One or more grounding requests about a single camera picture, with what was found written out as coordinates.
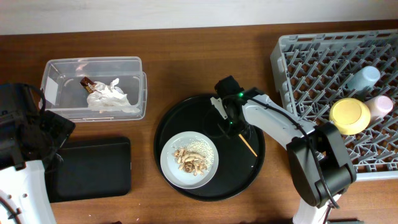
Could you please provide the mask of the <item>wooden chopstick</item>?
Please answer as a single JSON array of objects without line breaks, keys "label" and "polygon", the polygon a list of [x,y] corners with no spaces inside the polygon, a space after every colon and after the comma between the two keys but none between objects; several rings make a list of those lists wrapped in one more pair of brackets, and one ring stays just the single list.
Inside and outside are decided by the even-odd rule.
[{"label": "wooden chopstick", "polygon": [[246,141],[244,136],[242,134],[238,134],[239,138],[242,140],[242,142],[247,146],[247,148],[252,152],[252,154],[257,157],[258,155],[254,151],[254,149],[250,146],[250,144]]}]

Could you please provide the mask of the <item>food scraps and rice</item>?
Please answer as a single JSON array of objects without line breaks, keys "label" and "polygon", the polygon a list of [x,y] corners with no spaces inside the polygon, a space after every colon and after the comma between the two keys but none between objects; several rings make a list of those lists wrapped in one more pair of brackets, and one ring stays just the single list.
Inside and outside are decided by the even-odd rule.
[{"label": "food scraps and rice", "polygon": [[196,140],[175,149],[178,169],[194,176],[205,175],[215,162],[215,153],[205,141]]}]

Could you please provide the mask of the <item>grey plate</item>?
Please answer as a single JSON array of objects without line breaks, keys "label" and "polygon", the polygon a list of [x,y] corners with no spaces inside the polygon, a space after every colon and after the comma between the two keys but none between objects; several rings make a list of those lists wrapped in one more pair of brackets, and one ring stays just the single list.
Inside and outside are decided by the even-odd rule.
[{"label": "grey plate", "polygon": [[[207,142],[215,153],[215,162],[211,166],[210,170],[205,172],[205,175],[194,176],[192,174],[185,173],[184,171],[180,171],[178,169],[178,164],[172,155],[176,148],[196,140]],[[185,131],[170,138],[164,145],[160,155],[160,166],[166,179],[174,186],[182,189],[197,189],[207,184],[215,175],[218,163],[218,151],[214,143],[205,135],[193,131]]]}]

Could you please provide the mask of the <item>yellow bowl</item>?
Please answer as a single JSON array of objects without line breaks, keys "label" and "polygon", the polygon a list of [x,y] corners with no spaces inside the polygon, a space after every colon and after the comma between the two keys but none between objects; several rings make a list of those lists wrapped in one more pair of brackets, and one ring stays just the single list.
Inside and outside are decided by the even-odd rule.
[{"label": "yellow bowl", "polygon": [[363,102],[354,98],[343,98],[331,107],[329,120],[341,134],[354,135],[367,128],[371,114]]}]

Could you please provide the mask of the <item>white napkin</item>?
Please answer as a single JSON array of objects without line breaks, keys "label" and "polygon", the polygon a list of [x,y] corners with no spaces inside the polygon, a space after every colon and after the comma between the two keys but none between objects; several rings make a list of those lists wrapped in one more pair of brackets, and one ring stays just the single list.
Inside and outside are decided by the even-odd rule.
[{"label": "white napkin", "polygon": [[123,111],[125,113],[139,113],[141,110],[130,104],[120,87],[119,78],[114,79],[109,85],[95,82],[95,92],[87,96],[88,108],[100,111]]}]

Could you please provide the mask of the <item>light blue cup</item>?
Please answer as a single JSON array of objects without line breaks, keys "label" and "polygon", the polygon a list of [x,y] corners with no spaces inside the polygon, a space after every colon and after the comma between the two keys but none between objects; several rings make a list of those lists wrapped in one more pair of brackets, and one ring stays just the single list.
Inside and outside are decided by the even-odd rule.
[{"label": "light blue cup", "polygon": [[352,79],[347,83],[347,88],[361,92],[374,86],[380,77],[381,73],[376,67],[367,66],[354,74]]}]

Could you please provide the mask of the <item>gold snack wrapper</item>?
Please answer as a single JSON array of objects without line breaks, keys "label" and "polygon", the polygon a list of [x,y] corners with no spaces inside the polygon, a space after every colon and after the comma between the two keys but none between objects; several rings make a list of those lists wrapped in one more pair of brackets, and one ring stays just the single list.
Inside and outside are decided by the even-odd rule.
[{"label": "gold snack wrapper", "polygon": [[89,78],[87,78],[87,77],[84,77],[84,78],[81,79],[80,85],[81,85],[89,94],[91,94],[91,93],[93,93],[93,92],[96,91],[96,90],[95,90],[95,85],[96,85],[96,83],[93,82],[93,81],[91,81],[91,80],[90,80]]}]

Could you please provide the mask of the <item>pink cup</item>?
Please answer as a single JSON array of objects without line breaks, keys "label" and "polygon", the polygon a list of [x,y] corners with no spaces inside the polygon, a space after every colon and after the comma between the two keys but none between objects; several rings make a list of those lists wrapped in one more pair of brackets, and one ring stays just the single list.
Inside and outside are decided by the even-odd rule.
[{"label": "pink cup", "polygon": [[384,95],[376,96],[365,101],[364,104],[369,108],[371,121],[385,117],[394,107],[393,101]]}]

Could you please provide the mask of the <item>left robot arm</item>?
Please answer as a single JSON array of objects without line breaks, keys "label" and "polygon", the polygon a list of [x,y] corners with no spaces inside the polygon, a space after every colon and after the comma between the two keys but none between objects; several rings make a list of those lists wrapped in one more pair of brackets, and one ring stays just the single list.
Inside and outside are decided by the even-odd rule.
[{"label": "left robot arm", "polygon": [[55,223],[45,171],[75,129],[75,123],[36,107],[38,88],[1,85],[1,223]]}]

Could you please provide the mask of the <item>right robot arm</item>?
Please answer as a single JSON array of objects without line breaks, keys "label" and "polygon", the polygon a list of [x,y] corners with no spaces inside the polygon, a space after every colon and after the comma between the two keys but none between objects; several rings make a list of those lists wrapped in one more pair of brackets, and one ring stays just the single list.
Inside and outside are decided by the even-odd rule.
[{"label": "right robot arm", "polygon": [[227,135],[255,126],[287,151],[294,187],[300,195],[292,223],[327,223],[338,199],[356,181],[356,171],[337,127],[299,119],[257,88],[245,90],[228,76],[215,85],[213,100],[228,120]]}]

